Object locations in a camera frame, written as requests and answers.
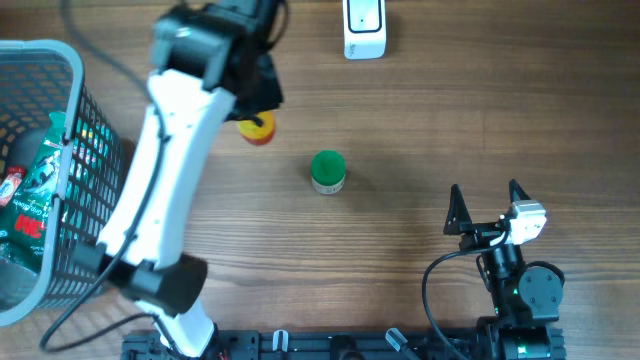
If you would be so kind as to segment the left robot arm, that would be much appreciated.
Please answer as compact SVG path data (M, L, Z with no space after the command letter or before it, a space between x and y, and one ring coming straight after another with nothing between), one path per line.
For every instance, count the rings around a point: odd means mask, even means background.
M209 355L217 327L200 294L207 263L184 230L208 152L228 121L257 121L283 100L271 50L289 20L284 1L185 4L153 28L149 100L121 197L75 265L111 284L151 318L175 357Z

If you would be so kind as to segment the green lid jar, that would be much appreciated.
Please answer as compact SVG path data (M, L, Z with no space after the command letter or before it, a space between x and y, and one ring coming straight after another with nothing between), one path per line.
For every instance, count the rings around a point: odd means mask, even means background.
M314 189L323 195L339 192L346 179L346 162L334 150L318 152L311 161L311 181Z

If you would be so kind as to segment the red stick sachet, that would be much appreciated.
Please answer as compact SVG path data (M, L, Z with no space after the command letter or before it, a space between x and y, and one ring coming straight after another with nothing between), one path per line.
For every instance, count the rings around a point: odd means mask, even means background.
M2 207L10 202L26 173L27 169L23 166L11 166L8 168L7 176L1 184L0 205Z

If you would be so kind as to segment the green 3M gloves packet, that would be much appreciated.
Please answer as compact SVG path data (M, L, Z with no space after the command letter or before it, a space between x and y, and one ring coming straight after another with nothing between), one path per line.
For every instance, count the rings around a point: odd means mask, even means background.
M44 255L48 216L57 189L66 132L66 113L49 114L47 129L26 176L1 215L1 257L39 273Z

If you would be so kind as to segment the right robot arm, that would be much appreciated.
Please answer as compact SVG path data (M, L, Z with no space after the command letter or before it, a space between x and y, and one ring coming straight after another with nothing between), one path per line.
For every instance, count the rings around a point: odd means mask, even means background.
M476 265L495 312L478 319L468 345L454 344L472 359L565 359L563 333L553 326L564 273L548 262L527 262L521 250L541 234L546 209L516 180L509 182L509 196L510 206L498 220L475 223L459 186L451 187L443 232L461 237L461 251L478 253Z

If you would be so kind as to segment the yellow red sauce bottle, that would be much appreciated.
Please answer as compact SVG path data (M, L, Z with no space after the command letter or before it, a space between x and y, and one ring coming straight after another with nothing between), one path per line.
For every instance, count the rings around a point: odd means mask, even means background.
M276 133L276 118L271 111L261 112L252 118L238 121L236 127L241 136L250 144L266 145Z

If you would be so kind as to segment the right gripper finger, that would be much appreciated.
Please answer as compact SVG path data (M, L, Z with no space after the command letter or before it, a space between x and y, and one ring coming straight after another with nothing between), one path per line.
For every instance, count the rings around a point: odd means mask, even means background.
M523 190L516 179L509 181L509 197L511 203L531 200L531 197Z
M462 235L472 231L472 220L458 184L451 186L449 209L445 219L445 235Z

